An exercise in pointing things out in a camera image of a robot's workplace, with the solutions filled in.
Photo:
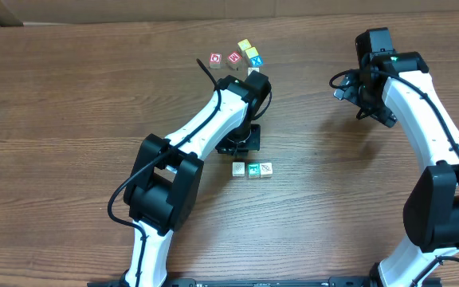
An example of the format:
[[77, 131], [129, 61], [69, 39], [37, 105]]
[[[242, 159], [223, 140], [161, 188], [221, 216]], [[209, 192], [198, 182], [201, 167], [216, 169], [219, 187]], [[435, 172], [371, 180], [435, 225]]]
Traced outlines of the white swirl wooden block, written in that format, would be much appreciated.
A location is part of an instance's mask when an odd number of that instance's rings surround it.
[[233, 177], [245, 177], [245, 163], [244, 162], [233, 162], [232, 163], [232, 176]]

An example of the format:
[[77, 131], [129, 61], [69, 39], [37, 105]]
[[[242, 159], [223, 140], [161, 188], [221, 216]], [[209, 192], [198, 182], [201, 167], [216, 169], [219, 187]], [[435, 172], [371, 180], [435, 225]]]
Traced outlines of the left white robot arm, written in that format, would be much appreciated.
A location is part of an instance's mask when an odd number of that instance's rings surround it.
[[272, 91], [269, 78], [257, 71], [244, 81], [218, 80], [209, 103], [178, 131], [164, 138], [150, 134], [141, 143], [125, 186], [135, 230], [131, 265], [120, 286], [161, 286], [172, 235], [193, 210], [206, 157], [247, 153], [260, 147], [256, 119]]

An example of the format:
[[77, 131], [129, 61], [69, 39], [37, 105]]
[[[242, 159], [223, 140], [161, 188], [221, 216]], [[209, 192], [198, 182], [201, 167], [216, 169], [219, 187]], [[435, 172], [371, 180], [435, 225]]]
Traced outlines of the red letter wooden block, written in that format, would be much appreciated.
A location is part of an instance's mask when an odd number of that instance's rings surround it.
[[242, 56], [237, 51], [233, 51], [226, 57], [226, 63], [231, 69], [239, 70], [242, 63]]

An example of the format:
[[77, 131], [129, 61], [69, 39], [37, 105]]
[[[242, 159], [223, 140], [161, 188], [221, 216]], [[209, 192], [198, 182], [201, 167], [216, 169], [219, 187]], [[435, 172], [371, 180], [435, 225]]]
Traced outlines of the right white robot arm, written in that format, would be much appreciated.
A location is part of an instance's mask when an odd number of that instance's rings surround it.
[[359, 67], [338, 73], [334, 96], [402, 129], [417, 157], [420, 178], [402, 211], [405, 236], [355, 286], [439, 286], [430, 274], [459, 263], [459, 130], [439, 100], [429, 68], [417, 52], [399, 53], [386, 27], [355, 39]]

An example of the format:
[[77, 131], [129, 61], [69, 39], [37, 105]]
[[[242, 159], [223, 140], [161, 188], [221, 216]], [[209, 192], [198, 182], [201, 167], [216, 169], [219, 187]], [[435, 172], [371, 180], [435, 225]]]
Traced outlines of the green picture wooden block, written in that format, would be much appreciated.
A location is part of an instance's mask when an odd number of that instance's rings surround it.
[[250, 179], [256, 179], [261, 177], [261, 167], [259, 163], [249, 163], [247, 168], [248, 177]]

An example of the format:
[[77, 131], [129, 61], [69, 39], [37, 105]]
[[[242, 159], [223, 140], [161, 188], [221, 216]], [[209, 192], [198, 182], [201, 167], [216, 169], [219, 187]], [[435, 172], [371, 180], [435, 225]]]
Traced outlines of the white leaf wooden block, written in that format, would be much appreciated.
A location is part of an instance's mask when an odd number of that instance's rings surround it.
[[273, 165], [271, 163], [260, 163], [260, 177], [270, 178], [273, 176]]

